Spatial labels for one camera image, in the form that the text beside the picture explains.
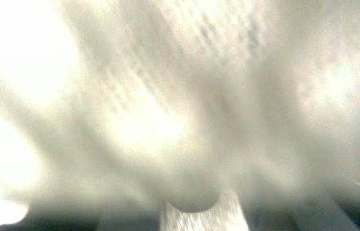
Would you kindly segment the white mesh laundry bag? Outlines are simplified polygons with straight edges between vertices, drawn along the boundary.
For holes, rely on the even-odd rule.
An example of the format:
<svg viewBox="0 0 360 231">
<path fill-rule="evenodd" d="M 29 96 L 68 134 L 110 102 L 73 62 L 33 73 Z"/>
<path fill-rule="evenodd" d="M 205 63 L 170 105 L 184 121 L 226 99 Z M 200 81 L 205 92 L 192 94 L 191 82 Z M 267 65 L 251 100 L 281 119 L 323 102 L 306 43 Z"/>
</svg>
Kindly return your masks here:
<svg viewBox="0 0 360 231">
<path fill-rule="evenodd" d="M 0 231 L 360 231 L 360 0 L 0 0 Z"/>
</svg>

